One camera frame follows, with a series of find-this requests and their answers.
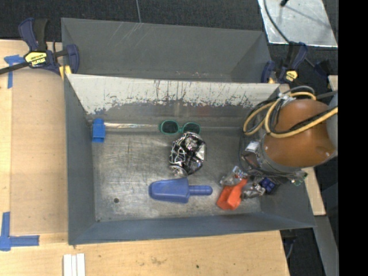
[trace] metal plate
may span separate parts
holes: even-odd
[[[173,179],[168,168],[172,142],[181,135],[164,135],[158,127],[125,132],[108,129],[103,144],[93,144],[95,213],[99,221],[164,217],[193,217],[260,212],[258,199],[242,203],[235,211],[216,206],[222,187],[219,180],[237,164],[241,129],[202,127],[207,154],[203,167],[189,175],[190,185],[210,185],[210,196],[189,198],[187,204],[153,200],[152,182]]]
[[[281,1],[266,0],[266,4],[272,19],[288,40],[310,46],[338,46],[322,0],[290,0],[284,7],[280,6]],[[269,42],[286,44],[267,16],[263,0],[258,3]]]

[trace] blue electronic component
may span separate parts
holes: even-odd
[[[274,182],[272,182],[271,180],[269,180],[267,177],[264,178],[262,181],[260,181],[259,184],[264,189],[266,189],[267,193],[271,193],[274,190],[275,186],[276,186],[276,184]]]

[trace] yellow cable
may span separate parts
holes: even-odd
[[[309,93],[309,92],[295,92],[295,93],[287,93],[286,95],[288,95],[289,97],[295,97],[295,96],[308,96],[310,97],[311,99],[313,100],[317,100],[316,96],[312,93]],[[256,111],[254,111],[253,113],[251,113],[246,121],[244,122],[244,125],[243,125],[243,132],[245,135],[249,136],[249,135],[253,135],[255,132],[257,132],[261,127],[262,125],[264,124],[264,128],[266,129],[266,132],[269,133],[272,137],[275,137],[275,138],[286,138],[286,137],[290,137],[290,136],[293,136],[293,135],[296,135],[298,133],[301,133],[305,130],[308,130],[309,128],[325,121],[326,119],[328,119],[329,117],[333,116],[334,114],[336,114],[338,112],[337,108],[332,110],[331,112],[325,114],[324,116],[318,118],[317,120],[314,120],[313,122],[309,123],[308,125],[306,126],[303,126],[299,129],[296,129],[294,131],[291,131],[291,132],[288,132],[288,133],[280,133],[280,134],[277,134],[277,133],[273,133],[271,132],[270,130],[270,127],[269,127],[269,119],[270,119],[270,116],[271,116],[271,113],[272,111],[275,109],[277,103],[279,101],[281,101],[282,98],[278,98],[276,101],[274,102],[271,102],[271,103],[268,103],[266,104],[265,106],[262,106],[261,108],[257,109]],[[266,108],[269,108],[269,110],[267,111],[266,113],[266,116],[264,118],[264,120],[262,122],[260,122],[258,124],[258,126],[253,129],[251,132],[247,132],[247,126],[249,124],[249,122],[258,114],[260,113],[261,111],[263,111],[264,109]]]
[[[273,102],[266,104],[265,106],[262,106],[261,108],[257,109],[256,111],[254,111],[253,113],[251,113],[246,121],[244,122],[243,125],[243,132],[245,135],[249,136],[249,135],[253,135],[255,132],[257,132],[263,125],[263,123],[265,122],[265,120],[263,120],[262,122],[260,122],[260,124],[251,132],[247,132],[247,126],[249,124],[249,122],[261,111],[263,111],[264,109],[266,109],[267,107],[271,106],[273,104]]]
[[[338,113],[338,108],[334,108],[332,111],[326,113],[325,115],[321,116],[320,118],[310,122],[308,125],[302,126],[299,129],[296,129],[294,131],[288,132],[288,133],[282,133],[282,134],[277,134],[277,133],[272,133],[270,132],[270,135],[274,138],[286,138],[286,137],[290,137],[290,136],[294,136],[296,134],[299,134],[303,131],[306,131],[312,127],[314,127],[315,125],[318,125],[319,123],[327,120],[329,117],[332,117],[334,114]]]

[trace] bin floor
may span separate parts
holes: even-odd
[[[107,130],[104,143],[93,143],[96,219],[137,220],[163,217],[193,217],[260,212],[258,198],[243,201],[234,210],[222,210],[216,201],[219,180],[238,164],[241,130],[202,128],[206,143],[203,167],[189,175],[190,185],[210,185],[210,196],[192,196],[187,204],[153,200],[152,182],[173,179],[168,157],[172,142],[181,135],[164,135],[158,130]]]

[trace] dark stain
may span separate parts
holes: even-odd
[[[157,260],[157,258],[156,257],[151,257],[151,260],[152,260],[152,264],[156,264],[156,265],[161,265],[161,264],[164,264],[166,261],[167,261],[167,259],[165,259],[165,260]]]

